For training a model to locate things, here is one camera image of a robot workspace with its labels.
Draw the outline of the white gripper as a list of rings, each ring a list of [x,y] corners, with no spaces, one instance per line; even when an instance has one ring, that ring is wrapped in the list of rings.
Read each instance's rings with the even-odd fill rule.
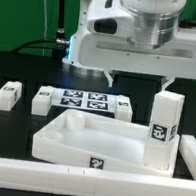
[[[173,40],[150,50],[120,37],[85,30],[77,60],[83,67],[103,69],[109,88],[114,81],[111,69],[165,76],[161,79],[161,90],[165,91],[174,78],[196,79],[196,29],[181,28]]]

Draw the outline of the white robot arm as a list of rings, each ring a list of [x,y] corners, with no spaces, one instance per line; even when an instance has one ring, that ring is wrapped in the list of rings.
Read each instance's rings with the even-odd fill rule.
[[[196,79],[196,24],[186,0],[80,0],[77,31],[63,62],[83,74]]]

